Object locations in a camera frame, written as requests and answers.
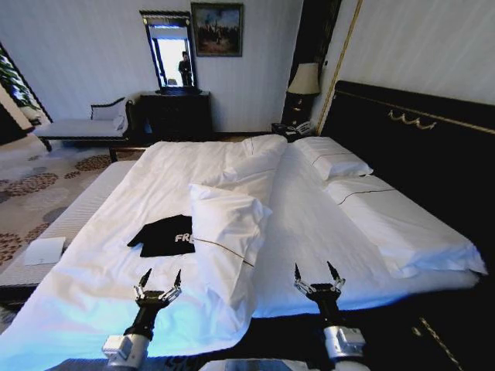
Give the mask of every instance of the mirror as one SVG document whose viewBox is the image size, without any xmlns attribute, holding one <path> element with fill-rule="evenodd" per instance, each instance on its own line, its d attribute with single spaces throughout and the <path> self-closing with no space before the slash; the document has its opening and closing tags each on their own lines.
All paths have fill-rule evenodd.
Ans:
<svg viewBox="0 0 495 371">
<path fill-rule="evenodd" d="M 196 89 L 189 12 L 140 11 L 160 90 Z"/>
</svg>

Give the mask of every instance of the wall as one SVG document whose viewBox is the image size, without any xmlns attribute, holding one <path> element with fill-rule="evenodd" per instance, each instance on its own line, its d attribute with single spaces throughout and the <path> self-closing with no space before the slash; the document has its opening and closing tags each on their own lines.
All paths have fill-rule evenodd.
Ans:
<svg viewBox="0 0 495 371">
<path fill-rule="evenodd" d="M 343 1 L 347 11 L 333 40 L 345 38 L 356 3 Z M 495 104 L 494 19 L 493 0 L 364 0 L 338 80 Z M 342 44 L 332 41 L 329 61 L 338 60 Z M 322 86 L 334 70 L 329 66 Z M 314 121 L 327 90 L 313 107 Z"/>
<path fill-rule="evenodd" d="M 0 104 L 10 113 L 12 118 L 15 120 L 18 126 L 21 129 L 30 129 L 32 128 L 31 123 L 28 121 L 26 116 L 19 110 L 15 101 L 10 97 L 7 90 L 4 89 L 2 85 L 0 85 Z"/>
<path fill-rule="evenodd" d="M 244 0 L 241 58 L 196 58 L 218 131 L 266 131 L 280 120 L 302 0 Z M 53 120 L 90 104 L 156 90 L 139 10 L 187 0 L 2 0 L 0 39 Z"/>
</svg>

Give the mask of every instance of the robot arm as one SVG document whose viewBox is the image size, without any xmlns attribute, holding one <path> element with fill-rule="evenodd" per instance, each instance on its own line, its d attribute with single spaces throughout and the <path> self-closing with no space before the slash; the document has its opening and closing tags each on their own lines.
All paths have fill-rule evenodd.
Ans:
<svg viewBox="0 0 495 371">
<path fill-rule="evenodd" d="M 172 288 L 164 291 L 144 291 L 152 270 L 142 276 L 134 286 L 139 312 L 132 326 L 124 335 L 111 335 L 103 345 L 102 351 L 108 357 L 108 368 L 138 369 L 148 355 L 148 345 L 153 339 L 153 328 L 160 309 L 168 307 L 182 292 L 180 289 L 180 271 Z"/>
<path fill-rule="evenodd" d="M 308 299 L 314 301 L 323 317 L 325 328 L 325 346 L 330 359 L 336 364 L 336 369 L 358 369 L 367 370 L 359 360 L 363 358 L 364 337 L 358 328 L 346 327 L 337 299 L 341 294 L 341 288 L 346 280 L 340 278 L 335 267 L 330 263 L 328 268 L 333 278 L 333 283 L 307 284 L 301 279 L 301 274 L 297 264 L 295 265 L 294 286 L 301 291 Z"/>
</svg>

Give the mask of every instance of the dark wooden dresser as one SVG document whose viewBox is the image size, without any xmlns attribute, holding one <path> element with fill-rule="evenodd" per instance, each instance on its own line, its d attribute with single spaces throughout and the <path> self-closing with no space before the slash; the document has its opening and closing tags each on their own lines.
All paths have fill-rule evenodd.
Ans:
<svg viewBox="0 0 495 371">
<path fill-rule="evenodd" d="M 156 141 L 207 141 L 213 137 L 210 92 L 145 93 L 139 101 L 139 112 Z"/>
</svg>

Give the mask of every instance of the black t-shirt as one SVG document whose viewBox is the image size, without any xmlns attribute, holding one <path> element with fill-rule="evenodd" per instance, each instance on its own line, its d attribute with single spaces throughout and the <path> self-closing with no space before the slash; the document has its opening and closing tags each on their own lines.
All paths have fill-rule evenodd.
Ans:
<svg viewBox="0 0 495 371">
<path fill-rule="evenodd" d="M 168 257 L 193 253 L 193 219 L 176 215 L 145 224 L 127 246 L 143 243 L 141 257 Z"/>
</svg>

